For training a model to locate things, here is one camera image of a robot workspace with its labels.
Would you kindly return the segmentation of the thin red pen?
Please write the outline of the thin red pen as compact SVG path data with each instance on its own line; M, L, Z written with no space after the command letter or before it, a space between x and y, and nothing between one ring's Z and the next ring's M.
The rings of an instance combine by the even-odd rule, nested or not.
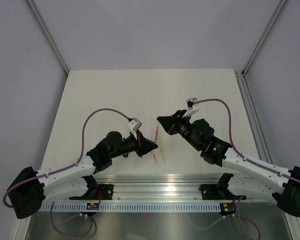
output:
M154 151L151 151L151 154L153 156L155 163L158 164L158 159L157 159L156 153Z

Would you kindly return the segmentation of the grey purple marker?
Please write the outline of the grey purple marker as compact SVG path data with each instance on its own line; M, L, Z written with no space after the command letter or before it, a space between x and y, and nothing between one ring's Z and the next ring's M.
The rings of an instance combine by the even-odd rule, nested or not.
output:
M159 125L157 124L155 129L155 135L154 135L154 143L157 144L158 142L158 136L159 136Z

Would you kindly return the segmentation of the yellow highlighter pen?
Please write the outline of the yellow highlighter pen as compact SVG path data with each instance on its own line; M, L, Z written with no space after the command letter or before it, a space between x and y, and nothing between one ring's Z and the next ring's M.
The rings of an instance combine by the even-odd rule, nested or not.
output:
M163 146L163 142L160 137L158 138L158 142L159 142L159 146L160 146L162 160L164 163L166 163L166 155L165 155L165 151L164 151L164 146Z

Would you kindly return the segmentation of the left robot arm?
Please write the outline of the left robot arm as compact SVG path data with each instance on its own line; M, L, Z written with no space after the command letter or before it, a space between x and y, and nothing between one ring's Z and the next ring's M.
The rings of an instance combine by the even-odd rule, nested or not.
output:
M99 190L93 175L110 167L117 157L135 152L142 157L158 148L140 131L123 138L111 131L79 162L69 162L50 169L24 168L9 186L8 198L18 219L36 213L43 205L65 199L93 199Z

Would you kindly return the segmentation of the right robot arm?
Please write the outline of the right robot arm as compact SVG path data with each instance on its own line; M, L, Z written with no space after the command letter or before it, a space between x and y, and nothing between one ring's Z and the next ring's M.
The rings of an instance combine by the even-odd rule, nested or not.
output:
M217 138L205 119L190 122L185 114L186 110L178 110L173 115L157 117L157 121L168 135L179 134L185 139L207 163L251 178L249 183L244 183L232 174L223 174L216 189L220 197L236 195L264 199L300 218L300 167L288 169L250 158L234 145Z

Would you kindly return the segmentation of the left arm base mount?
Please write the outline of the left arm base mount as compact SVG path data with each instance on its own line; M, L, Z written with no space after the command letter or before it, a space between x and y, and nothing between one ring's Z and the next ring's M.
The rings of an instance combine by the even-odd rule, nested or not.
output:
M97 212L93 210L99 210L102 201L110 201L113 199L114 185L113 184L99 184L98 189L94 194L88 194L83 196L73 196L69 200L72 201L88 201L86 211L82 212L83 215L89 217L94 216Z

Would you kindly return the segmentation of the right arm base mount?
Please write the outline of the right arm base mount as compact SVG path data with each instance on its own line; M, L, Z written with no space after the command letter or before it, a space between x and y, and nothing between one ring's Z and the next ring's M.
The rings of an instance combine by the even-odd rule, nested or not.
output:
M201 184L198 188L201 193L202 200L204 201L221 201L219 203L221 216L229 216L236 214L237 204L236 202L242 197L246 200L245 195L233 195L227 189L225 191L219 192L216 184Z

